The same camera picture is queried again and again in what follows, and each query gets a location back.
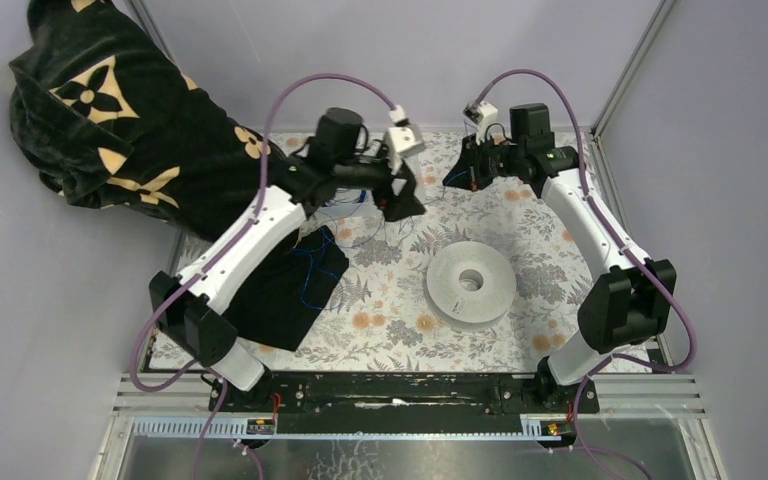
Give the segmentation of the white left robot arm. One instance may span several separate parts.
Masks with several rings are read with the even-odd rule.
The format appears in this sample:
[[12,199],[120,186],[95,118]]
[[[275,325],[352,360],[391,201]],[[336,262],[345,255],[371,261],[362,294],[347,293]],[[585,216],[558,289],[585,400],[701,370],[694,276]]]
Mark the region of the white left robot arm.
[[392,126],[377,151],[357,147],[363,120],[332,107],[320,117],[303,148],[270,162],[268,186],[199,259],[176,275],[150,282],[160,329],[203,367],[232,386],[232,398],[248,411],[269,401],[264,364],[241,343],[226,318],[239,288],[268,255],[338,190],[366,191],[387,222],[424,214],[409,158],[425,145],[402,106],[391,108]]

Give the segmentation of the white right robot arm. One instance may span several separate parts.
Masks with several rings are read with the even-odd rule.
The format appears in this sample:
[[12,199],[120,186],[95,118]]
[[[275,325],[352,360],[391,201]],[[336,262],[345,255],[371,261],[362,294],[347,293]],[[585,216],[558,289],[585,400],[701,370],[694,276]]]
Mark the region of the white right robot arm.
[[465,107],[476,130],[463,139],[444,182],[479,191],[500,177],[520,179],[561,220],[587,263],[593,286],[578,309],[578,331],[540,362],[533,386],[537,405],[557,412],[572,400],[572,384],[610,355],[664,332],[676,271],[640,248],[591,191],[578,151],[557,146],[546,105],[518,105],[509,113],[510,135],[497,141],[490,134],[497,108],[487,101]]

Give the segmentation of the white perforated spool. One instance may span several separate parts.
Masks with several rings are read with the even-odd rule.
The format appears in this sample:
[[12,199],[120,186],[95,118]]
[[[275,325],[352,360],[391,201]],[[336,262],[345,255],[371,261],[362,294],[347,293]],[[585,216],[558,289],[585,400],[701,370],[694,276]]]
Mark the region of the white perforated spool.
[[442,248],[428,264],[424,292],[434,315],[456,331],[495,326],[517,295],[510,261],[489,245],[462,241]]

